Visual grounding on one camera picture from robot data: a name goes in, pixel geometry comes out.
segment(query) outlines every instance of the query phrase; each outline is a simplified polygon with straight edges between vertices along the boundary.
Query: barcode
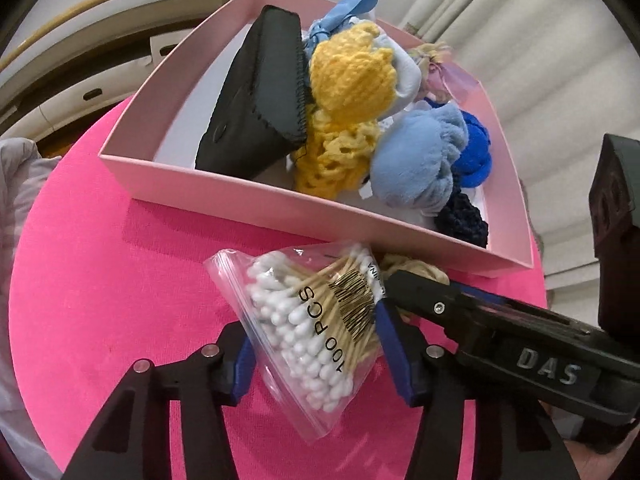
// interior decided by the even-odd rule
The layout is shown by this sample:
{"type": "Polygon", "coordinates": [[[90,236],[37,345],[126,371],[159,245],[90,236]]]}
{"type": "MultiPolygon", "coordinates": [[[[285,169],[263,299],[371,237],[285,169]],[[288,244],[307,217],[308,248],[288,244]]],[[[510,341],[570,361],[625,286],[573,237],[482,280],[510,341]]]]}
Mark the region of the barcode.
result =
{"type": "Polygon", "coordinates": [[[330,282],[329,287],[340,304],[342,322],[357,343],[373,323],[373,291],[358,269],[351,269],[335,282],[330,282]]]}

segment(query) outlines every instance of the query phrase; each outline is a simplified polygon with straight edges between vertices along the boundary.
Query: curtain fold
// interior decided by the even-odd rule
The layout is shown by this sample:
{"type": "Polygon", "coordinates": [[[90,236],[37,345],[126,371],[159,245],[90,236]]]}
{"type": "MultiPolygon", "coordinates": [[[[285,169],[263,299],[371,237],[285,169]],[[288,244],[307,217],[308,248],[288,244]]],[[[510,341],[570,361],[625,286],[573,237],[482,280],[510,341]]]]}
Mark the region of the curtain fold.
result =
{"type": "Polygon", "coordinates": [[[601,0],[417,0],[402,24],[447,42],[482,81],[543,241],[552,306],[593,322],[588,192],[602,136],[640,139],[640,57],[624,31],[601,0]]]}

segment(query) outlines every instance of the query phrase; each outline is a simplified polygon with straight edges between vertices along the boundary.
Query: pink table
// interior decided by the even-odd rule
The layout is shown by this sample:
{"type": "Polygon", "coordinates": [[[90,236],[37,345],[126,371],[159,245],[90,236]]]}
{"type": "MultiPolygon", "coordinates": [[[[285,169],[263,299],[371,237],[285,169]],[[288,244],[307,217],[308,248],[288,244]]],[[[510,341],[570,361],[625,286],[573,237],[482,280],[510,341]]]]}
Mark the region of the pink table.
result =
{"type": "MultiPolygon", "coordinates": [[[[96,156],[124,105],[60,162],[34,204],[15,260],[9,310],[15,371],[33,423],[62,469],[133,361],[183,359],[235,319],[203,260],[223,248],[261,254],[314,241],[132,201],[96,156]]],[[[539,261],[535,270],[497,280],[462,278],[545,306],[539,261]]],[[[432,342],[443,341],[437,328],[426,330],[432,342]]],[[[380,359],[338,427],[313,447],[257,375],[225,416],[241,479],[370,480],[404,477],[420,410],[402,403],[380,359]]],[[[473,430],[468,419],[466,429],[473,430]]],[[[172,446],[178,456],[175,439],[172,446]]],[[[467,446],[459,478],[468,477],[471,454],[467,446]]],[[[176,470],[174,478],[184,480],[184,473],[176,470]]]]}

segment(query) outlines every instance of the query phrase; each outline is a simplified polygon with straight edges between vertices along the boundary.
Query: pink tray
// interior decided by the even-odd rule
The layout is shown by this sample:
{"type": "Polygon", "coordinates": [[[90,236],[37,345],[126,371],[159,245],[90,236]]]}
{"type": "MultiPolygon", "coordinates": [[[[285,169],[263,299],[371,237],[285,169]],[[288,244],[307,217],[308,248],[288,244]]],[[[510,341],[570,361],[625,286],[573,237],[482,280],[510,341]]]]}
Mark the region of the pink tray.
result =
{"type": "MultiPolygon", "coordinates": [[[[248,25],[267,4],[298,13],[303,28],[334,5],[329,0],[231,0],[188,35],[138,90],[100,150],[102,161],[133,198],[321,240],[368,242],[375,250],[487,277],[533,267],[522,190],[482,86],[460,106],[482,121],[492,140],[494,165],[482,185],[490,230],[487,249],[403,221],[404,212],[398,210],[364,210],[306,196],[265,184],[268,175],[251,182],[194,170],[198,141],[226,75],[225,63],[228,68],[248,25]]],[[[378,23],[402,47],[420,44],[410,34],[378,23]]]]}

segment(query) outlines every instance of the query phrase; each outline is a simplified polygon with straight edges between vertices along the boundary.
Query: black leather case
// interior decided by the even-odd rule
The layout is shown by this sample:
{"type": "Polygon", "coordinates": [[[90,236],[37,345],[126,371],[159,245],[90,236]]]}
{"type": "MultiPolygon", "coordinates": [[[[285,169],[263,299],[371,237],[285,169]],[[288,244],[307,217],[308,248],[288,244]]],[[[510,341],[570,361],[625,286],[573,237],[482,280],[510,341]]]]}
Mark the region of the black leather case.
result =
{"type": "Polygon", "coordinates": [[[265,6],[231,64],[195,167],[251,179],[305,141],[300,17],[265,6]]]}

